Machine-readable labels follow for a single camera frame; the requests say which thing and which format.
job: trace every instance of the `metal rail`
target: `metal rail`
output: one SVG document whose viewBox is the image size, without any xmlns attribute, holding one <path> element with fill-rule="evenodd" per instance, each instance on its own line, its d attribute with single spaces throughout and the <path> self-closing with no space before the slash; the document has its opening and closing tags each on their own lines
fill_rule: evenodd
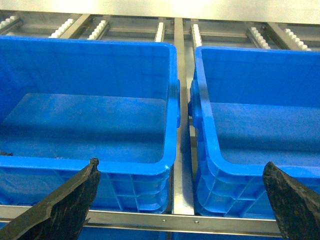
<svg viewBox="0 0 320 240">
<path fill-rule="evenodd" d="M 29 208 L 28 206 L 0 205 L 0 222 L 7 223 Z M 246 236 L 281 236 L 276 221 L 268 219 L 99 210 L 89 210 L 87 217 L 90 220 L 86 227 Z"/>
<path fill-rule="evenodd" d="M 274 22 L 266 23 L 266 33 L 282 49 L 301 50 L 292 39 Z"/>
<path fill-rule="evenodd" d="M 177 52 L 178 78 L 180 80 L 181 123 L 177 131 L 176 159 L 173 166 L 172 213 L 194 215 L 185 40 L 182 18 L 174 19 L 174 45 Z"/>
<path fill-rule="evenodd" d="M 77 39 L 89 26 L 93 16 L 82 14 L 61 36 L 61 39 Z"/>
</svg>

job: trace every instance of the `crate handle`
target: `crate handle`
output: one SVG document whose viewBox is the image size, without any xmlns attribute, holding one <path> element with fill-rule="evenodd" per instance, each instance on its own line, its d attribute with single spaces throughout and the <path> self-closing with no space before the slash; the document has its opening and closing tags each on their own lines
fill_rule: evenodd
<svg viewBox="0 0 320 240">
<path fill-rule="evenodd" d="M 190 88 L 191 101 L 188 105 L 189 115 L 192 116 L 192 123 L 195 128 L 199 128 L 202 122 L 202 110 L 200 102 L 200 91 L 197 80 L 193 80 Z"/>
</svg>

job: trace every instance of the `plastic crate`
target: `plastic crate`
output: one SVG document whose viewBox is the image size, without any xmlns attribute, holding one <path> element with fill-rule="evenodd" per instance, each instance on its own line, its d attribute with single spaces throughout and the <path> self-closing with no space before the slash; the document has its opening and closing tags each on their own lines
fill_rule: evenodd
<svg viewBox="0 0 320 240">
<path fill-rule="evenodd" d="M 282 240 L 280 237 L 173 232 L 172 240 Z"/>
<path fill-rule="evenodd" d="M 0 37 L 0 203 L 33 205 L 98 158 L 93 209 L 163 212 L 179 91 L 168 43 Z"/>
<path fill-rule="evenodd" d="M 269 161 L 320 193 L 320 52 L 199 47 L 195 69 L 198 213 L 274 219 Z"/>
<path fill-rule="evenodd" d="M 6 225 L 0 222 L 0 228 Z M 83 227 L 78 240 L 166 240 L 164 231 L 144 231 L 102 227 Z"/>
</svg>

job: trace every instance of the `metal beam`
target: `metal beam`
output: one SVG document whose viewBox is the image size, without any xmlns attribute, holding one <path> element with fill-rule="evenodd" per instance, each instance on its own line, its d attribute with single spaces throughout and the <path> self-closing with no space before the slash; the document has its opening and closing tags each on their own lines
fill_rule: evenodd
<svg viewBox="0 0 320 240">
<path fill-rule="evenodd" d="M 174 45 L 177 51 L 178 78 L 180 79 L 181 123 L 177 131 L 176 160 L 173 167 L 172 213 L 194 215 L 188 89 L 182 18 L 174 19 Z"/>
<path fill-rule="evenodd" d="M 276 23 L 267 22 L 265 32 L 281 49 L 301 50 Z"/>
<path fill-rule="evenodd" d="M 28 29 L 23 29 L 24 32 L 30 32 Z M 165 38 L 173 39 L 174 30 L 166 29 Z M 145 28 L 120 28 L 111 27 L 108 31 L 108 36 L 117 38 L 145 38 L 151 39 L 157 34 L 155 29 L 145 29 Z M 191 39 L 190 31 L 184 30 L 184 39 Z M 231 42 L 231 43 L 245 43 L 248 42 L 248 37 L 246 34 L 241 33 L 227 33 L 227 32 L 201 32 L 201 38 L 203 41 L 207 42 Z"/>
<path fill-rule="evenodd" d="M 9 222 L 29 208 L 29 206 L 0 205 L 0 222 Z M 281 236 L 276 221 L 269 219 L 100 210 L 89 210 L 87 217 L 90 220 L 86 227 L 247 236 Z"/>
<path fill-rule="evenodd" d="M 82 14 L 61 36 L 60 39 L 77 39 L 91 24 L 93 16 Z"/>
</svg>

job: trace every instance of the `crate bottom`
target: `crate bottom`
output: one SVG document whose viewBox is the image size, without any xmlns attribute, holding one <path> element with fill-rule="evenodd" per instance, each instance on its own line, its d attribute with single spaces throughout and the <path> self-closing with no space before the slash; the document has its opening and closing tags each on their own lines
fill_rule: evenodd
<svg viewBox="0 0 320 240">
<path fill-rule="evenodd" d="M 320 166 L 320 108 L 211 103 L 211 109 L 228 162 Z"/>
<path fill-rule="evenodd" d="M 165 121 L 162 99 L 29 93 L 0 125 L 0 150 L 154 163 L 163 156 Z"/>
</svg>

